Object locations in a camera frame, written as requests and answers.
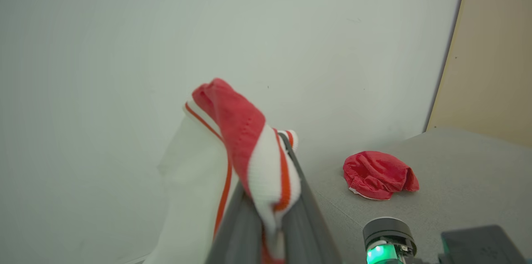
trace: orange stripe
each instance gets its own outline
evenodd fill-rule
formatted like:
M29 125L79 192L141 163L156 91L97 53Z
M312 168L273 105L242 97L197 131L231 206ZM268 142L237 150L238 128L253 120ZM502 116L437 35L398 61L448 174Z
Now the orange stripe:
M288 134L288 141L290 142L290 146L294 147L294 136L292 136L292 133L290 131L286 132Z
M214 129L212 129L211 126L209 126L209 124L207 124L207 122L203 120L203 118L198 116L197 113L195 113L192 109L190 109L190 107L188 106L188 103L185 103L185 108L188 110L188 112L190 112L190 114L192 114L202 124L204 124L205 127L207 127L207 129L211 130L211 132L214 133L216 137L218 137L222 142L224 142L224 140L220 137L220 135L216 133L216 131L214 131ZM224 210L226 208L227 197L229 195L229 188L231 187L231 175L232 175L231 162L229 160L229 155L227 155L226 184L224 185L224 191L222 192L222 197L220 198L220 203L218 204L218 212L216 214L216 221L214 223L214 234L212 236L213 239L216 236L216 233L218 232L218 228L220 227L220 223L222 222L222 218L224 217Z
M281 199L273 209L275 211L281 211L286 209L290 203L290 177L288 175L288 163L286 162L285 151L281 147L277 130L274 129L273 131L275 132L275 138L277 139L277 145L279 146L279 153L281 154Z

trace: wall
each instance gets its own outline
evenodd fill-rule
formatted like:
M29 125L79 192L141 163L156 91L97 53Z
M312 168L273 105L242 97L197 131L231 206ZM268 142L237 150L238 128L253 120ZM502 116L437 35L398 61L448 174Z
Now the wall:
M429 128L532 147L532 0L462 0Z
M422 132L458 0L0 0L2 262L154 247L156 164L225 78L307 171Z

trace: white cloth with red stripes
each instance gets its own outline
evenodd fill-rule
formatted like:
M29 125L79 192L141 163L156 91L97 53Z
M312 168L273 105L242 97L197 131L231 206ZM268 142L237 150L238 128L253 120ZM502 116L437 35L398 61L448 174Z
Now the white cloth with red stripes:
M278 131L224 80L192 94L159 165L169 198L158 244L145 264L201 264L240 181L264 225L263 263L283 263L283 215L300 179ZM285 133L295 149L294 131Z

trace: red fabric on table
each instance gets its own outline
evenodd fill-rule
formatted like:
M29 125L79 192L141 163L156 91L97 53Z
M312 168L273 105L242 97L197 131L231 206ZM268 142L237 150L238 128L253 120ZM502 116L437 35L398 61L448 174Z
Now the red fabric on table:
M344 162L344 178L350 189L374 200L389 200L394 192L418 191L414 171L390 154L365 151Z

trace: gray surface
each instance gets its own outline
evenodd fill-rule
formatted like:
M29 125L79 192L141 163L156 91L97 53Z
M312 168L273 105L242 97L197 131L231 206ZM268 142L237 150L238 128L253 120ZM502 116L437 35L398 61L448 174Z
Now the gray surface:
M532 149L475 133L435 129L382 150L408 164L418 192L389 201L353 194L343 163L310 178L318 205L346 263L365 263L362 228L392 216L405 221L418 256L437 262L445 230L498 224L526 258L532 258Z

